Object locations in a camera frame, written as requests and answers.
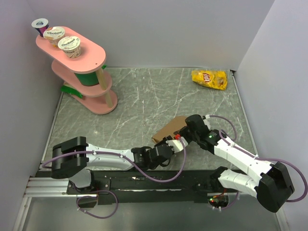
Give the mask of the brown cardboard box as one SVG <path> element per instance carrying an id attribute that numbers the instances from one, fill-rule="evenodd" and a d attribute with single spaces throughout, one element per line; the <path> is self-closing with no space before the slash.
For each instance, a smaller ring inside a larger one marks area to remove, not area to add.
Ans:
<path id="1" fill-rule="evenodd" d="M 164 137 L 174 137 L 175 132 L 182 129 L 186 126 L 185 119 L 186 116 L 176 116 L 170 122 L 165 124 L 156 134 L 152 136 L 152 141 L 157 144 L 159 143 Z"/>

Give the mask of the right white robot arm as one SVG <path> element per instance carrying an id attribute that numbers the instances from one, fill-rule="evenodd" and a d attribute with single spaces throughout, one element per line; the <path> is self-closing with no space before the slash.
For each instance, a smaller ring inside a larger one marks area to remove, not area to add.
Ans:
<path id="1" fill-rule="evenodd" d="M 219 168 L 210 180 L 211 188 L 220 192 L 234 189 L 255 197 L 268 211 L 276 213 L 295 191 L 287 167 L 280 161 L 260 160 L 237 146 L 223 132 L 209 129 L 200 115 L 185 119 L 186 126 L 179 131 L 187 142 L 195 142 L 203 150 L 232 163 L 241 173 Z"/>

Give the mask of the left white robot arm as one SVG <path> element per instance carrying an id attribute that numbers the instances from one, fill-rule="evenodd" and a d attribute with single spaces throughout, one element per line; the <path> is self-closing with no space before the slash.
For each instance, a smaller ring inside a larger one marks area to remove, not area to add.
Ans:
<path id="1" fill-rule="evenodd" d="M 51 164 L 53 179 L 70 179 L 83 193 L 95 189 L 95 180 L 88 167 L 116 168 L 123 171 L 136 169 L 154 170 L 174 154 L 166 142 L 153 148 L 143 146 L 127 150 L 113 150 L 88 144 L 86 137 L 75 137 L 53 146 L 52 156 L 58 157 Z"/>

